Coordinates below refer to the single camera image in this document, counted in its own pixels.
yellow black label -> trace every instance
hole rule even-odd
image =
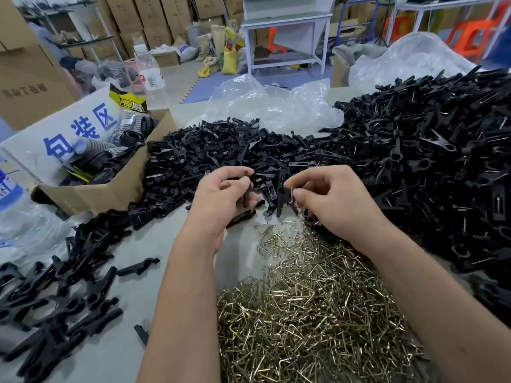
[[[117,89],[110,84],[110,98],[112,98],[120,107],[137,113],[148,113],[147,102],[145,98],[138,97],[126,91]]]

left hand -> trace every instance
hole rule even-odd
[[[248,208],[238,201],[251,185],[248,176],[252,174],[254,170],[246,166],[223,166],[204,176],[197,186],[186,225],[214,240],[216,251],[231,219],[254,208],[259,201],[254,192],[249,195]],[[241,179],[227,180],[232,177]]]

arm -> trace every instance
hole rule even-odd
[[[227,178],[244,174],[253,170],[222,167],[199,183],[169,255],[137,383],[220,382],[213,257],[225,226],[246,210],[236,203],[250,180]],[[258,200],[251,193],[249,208]]]
[[[385,218],[351,168],[307,169],[285,185],[303,186],[297,202],[373,261],[446,381],[509,380],[511,331]]]

pile of metal wire springs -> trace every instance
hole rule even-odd
[[[415,381],[422,348],[367,259],[296,227],[256,227],[278,265],[218,297],[222,381]]]

blue floor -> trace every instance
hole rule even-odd
[[[253,76],[262,85],[278,83],[291,90],[294,87],[301,86],[308,82],[325,78],[330,79],[332,76],[332,68],[332,66],[327,65],[324,70],[324,75],[321,75],[321,67],[319,65],[315,65],[313,68],[302,69],[291,69],[287,67],[261,68],[254,70]],[[207,101],[216,87],[235,77],[235,75],[223,75],[221,72],[216,72],[207,78],[201,78],[183,103]]]

